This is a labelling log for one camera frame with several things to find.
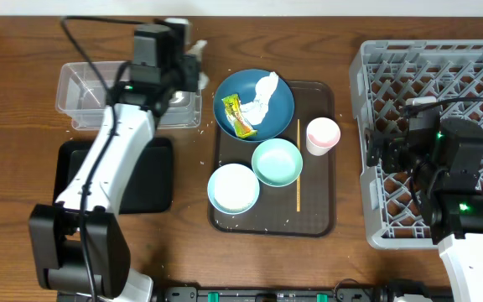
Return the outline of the white tissue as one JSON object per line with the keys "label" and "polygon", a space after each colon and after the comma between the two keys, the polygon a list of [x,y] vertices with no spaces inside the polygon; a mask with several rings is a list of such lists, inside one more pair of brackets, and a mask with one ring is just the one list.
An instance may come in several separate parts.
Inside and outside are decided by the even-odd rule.
{"label": "white tissue", "polygon": [[253,126],[259,125],[267,115],[269,102],[278,86],[279,77],[275,72],[261,78],[255,85],[255,97],[252,102],[241,104],[244,118]]}

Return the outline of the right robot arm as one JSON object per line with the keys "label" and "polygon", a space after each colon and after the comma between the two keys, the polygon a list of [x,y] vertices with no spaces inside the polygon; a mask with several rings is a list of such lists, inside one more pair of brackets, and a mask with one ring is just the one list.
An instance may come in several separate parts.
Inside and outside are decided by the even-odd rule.
{"label": "right robot arm", "polygon": [[413,203],[430,228],[456,301],[483,301],[483,193],[476,186],[483,129],[420,109],[405,133],[367,129],[366,162],[387,174],[405,172]]}

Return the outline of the yellow green snack wrapper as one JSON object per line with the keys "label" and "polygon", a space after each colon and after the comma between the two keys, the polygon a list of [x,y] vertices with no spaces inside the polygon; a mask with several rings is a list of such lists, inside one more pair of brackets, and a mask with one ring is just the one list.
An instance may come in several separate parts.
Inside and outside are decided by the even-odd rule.
{"label": "yellow green snack wrapper", "polygon": [[225,107],[226,118],[232,125],[235,135],[241,139],[255,136],[257,130],[255,130],[243,116],[239,96],[237,94],[232,94],[221,100]]}

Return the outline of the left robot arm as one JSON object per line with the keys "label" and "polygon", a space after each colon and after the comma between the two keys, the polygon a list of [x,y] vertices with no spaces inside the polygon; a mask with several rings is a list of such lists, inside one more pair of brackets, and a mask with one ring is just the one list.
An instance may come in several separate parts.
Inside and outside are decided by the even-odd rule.
{"label": "left robot arm", "polygon": [[187,52],[190,21],[133,22],[133,58],[105,86],[99,133],[73,180],[29,217],[34,263],[44,289],[91,301],[149,301],[153,280],[132,269],[117,218],[127,183],[178,91],[199,89],[200,62]]}

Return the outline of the pink white cup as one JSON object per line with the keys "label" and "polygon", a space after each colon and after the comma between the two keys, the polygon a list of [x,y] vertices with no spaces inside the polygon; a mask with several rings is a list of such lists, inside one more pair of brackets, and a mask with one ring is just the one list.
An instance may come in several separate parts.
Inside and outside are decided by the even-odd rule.
{"label": "pink white cup", "polygon": [[327,154],[340,141],[338,124],[327,117],[312,120],[306,128],[306,148],[310,154]]}

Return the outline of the dark blue plate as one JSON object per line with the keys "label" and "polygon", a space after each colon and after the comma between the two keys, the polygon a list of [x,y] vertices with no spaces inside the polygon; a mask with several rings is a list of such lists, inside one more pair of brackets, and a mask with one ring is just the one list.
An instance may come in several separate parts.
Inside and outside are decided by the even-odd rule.
{"label": "dark blue plate", "polygon": [[224,133],[238,141],[256,143],[275,138],[288,127],[293,119],[295,102],[289,85],[281,77],[278,78],[278,86],[271,95],[266,116],[260,124],[253,127],[257,130],[255,135],[248,138],[237,137],[233,126],[227,119],[222,99],[237,94],[241,99],[241,104],[252,101],[256,96],[257,82],[269,74],[268,70],[240,70],[228,76],[218,86],[213,101],[213,113],[216,124]]}

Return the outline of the light blue rice bowl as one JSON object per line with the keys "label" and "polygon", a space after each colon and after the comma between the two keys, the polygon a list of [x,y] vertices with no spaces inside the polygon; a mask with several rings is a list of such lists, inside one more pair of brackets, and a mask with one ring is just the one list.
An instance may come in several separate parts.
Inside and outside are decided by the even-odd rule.
{"label": "light blue rice bowl", "polygon": [[207,185],[211,205],[221,213],[239,215],[251,209],[260,195],[260,184],[243,164],[226,164],[213,172]]}

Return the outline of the wooden chopstick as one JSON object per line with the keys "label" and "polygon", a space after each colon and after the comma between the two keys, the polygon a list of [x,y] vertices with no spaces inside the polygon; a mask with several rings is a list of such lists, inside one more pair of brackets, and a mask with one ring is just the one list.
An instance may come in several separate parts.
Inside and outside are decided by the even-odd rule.
{"label": "wooden chopstick", "polygon": [[[297,135],[296,135],[296,145],[297,149],[299,151],[299,154],[301,154],[301,138],[300,138],[300,120],[297,119]],[[296,212],[301,212],[301,179],[300,179],[300,174],[296,179]]]}

